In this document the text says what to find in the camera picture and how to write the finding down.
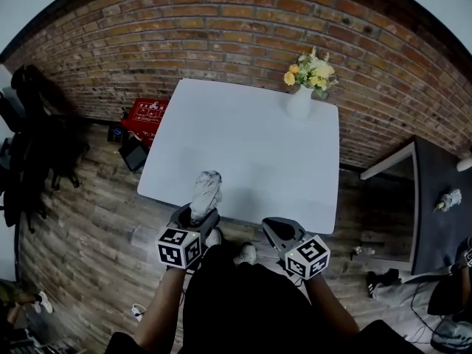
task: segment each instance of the flower vase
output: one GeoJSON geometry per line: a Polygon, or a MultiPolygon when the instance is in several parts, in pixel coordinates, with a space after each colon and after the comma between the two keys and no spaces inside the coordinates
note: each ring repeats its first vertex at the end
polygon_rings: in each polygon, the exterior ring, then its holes
{"type": "Polygon", "coordinates": [[[287,113],[292,118],[306,118],[311,111],[311,94],[313,89],[301,85],[300,89],[290,95],[287,101],[287,113]]]}

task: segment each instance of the white table frame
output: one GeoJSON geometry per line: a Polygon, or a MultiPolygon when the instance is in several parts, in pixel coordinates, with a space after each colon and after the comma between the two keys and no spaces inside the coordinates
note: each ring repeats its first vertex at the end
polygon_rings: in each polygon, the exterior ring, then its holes
{"type": "Polygon", "coordinates": [[[388,260],[382,257],[376,257],[375,255],[366,256],[364,254],[356,255],[353,259],[360,260],[363,263],[368,263],[374,266],[397,268],[402,271],[412,271],[414,256],[416,254],[416,241],[418,234],[418,223],[419,223],[419,208],[420,208],[420,189],[418,182],[418,166],[417,166],[417,154],[415,143],[412,142],[405,146],[398,152],[394,153],[390,157],[386,158],[382,162],[374,165],[365,172],[361,173],[361,180],[365,181],[387,169],[398,164],[399,162],[412,156],[413,159],[413,173],[414,173],[414,223],[413,223],[413,238],[412,238],[412,249],[410,251],[410,258],[408,261],[399,260],[388,260]]]}

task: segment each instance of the red crate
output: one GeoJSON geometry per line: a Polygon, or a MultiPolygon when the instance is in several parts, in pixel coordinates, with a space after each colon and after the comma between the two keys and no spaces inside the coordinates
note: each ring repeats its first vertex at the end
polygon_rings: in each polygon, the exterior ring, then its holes
{"type": "Polygon", "coordinates": [[[168,105],[169,101],[136,98],[128,118],[121,123],[150,148],[168,105]]]}

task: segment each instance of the white sneaker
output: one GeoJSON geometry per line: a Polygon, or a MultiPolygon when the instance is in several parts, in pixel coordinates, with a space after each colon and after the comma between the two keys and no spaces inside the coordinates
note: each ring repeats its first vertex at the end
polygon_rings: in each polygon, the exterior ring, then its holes
{"type": "Polygon", "coordinates": [[[222,241],[220,230],[217,228],[212,229],[208,237],[205,240],[205,245],[211,248],[214,245],[220,245],[222,241]]]}
{"type": "Polygon", "coordinates": [[[256,257],[256,247],[251,243],[244,243],[239,257],[235,258],[235,264],[239,265],[240,263],[248,263],[254,265],[256,263],[256,257]]]}
{"type": "Polygon", "coordinates": [[[41,297],[41,305],[44,307],[47,313],[52,313],[52,304],[51,302],[47,299],[46,294],[44,291],[41,291],[39,293],[39,296],[41,297]]]}
{"type": "Polygon", "coordinates": [[[32,305],[32,307],[35,309],[35,312],[37,314],[41,313],[41,305],[39,304],[39,302],[34,302],[34,304],[32,305]]]}

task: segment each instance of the black sneaker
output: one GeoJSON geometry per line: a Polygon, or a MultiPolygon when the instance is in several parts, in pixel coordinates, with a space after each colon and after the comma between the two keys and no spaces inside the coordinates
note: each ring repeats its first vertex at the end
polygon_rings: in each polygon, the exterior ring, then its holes
{"type": "Polygon", "coordinates": [[[379,283],[378,275],[374,273],[373,271],[369,271],[367,273],[366,283],[367,283],[367,292],[369,293],[369,297],[373,298],[374,290],[379,283]]]}

